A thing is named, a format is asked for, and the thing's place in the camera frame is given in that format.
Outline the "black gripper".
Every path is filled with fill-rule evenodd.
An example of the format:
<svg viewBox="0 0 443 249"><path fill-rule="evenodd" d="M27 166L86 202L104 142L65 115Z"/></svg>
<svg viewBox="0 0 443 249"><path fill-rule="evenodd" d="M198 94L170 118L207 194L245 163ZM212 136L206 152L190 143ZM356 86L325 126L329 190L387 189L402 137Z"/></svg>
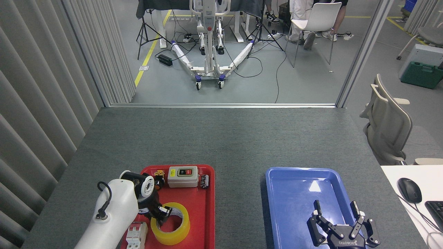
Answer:
<svg viewBox="0 0 443 249"><path fill-rule="evenodd" d="M163 221L159 217L167 218L172 212L171 207L161 205L158 193L153 193L150 197L140 195L138 197L138 214L144 215L149 219L152 218L152 227L161 227Z"/></svg>
<svg viewBox="0 0 443 249"><path fill-rule="evenodd" d="M349 236L345 236L345 238L341 238L341 232L337 226L324 218L319 200L315 200L313 205L314 212L308 219L307 226L315 247L320 246L326 240L330 249L365 249L366 246L375 248L380 245L375 221L368 218L363 211L359 210L356 201L350 202L355 223L352 226ZM360 234L362 227L364 227L366 237Z"/></svg>

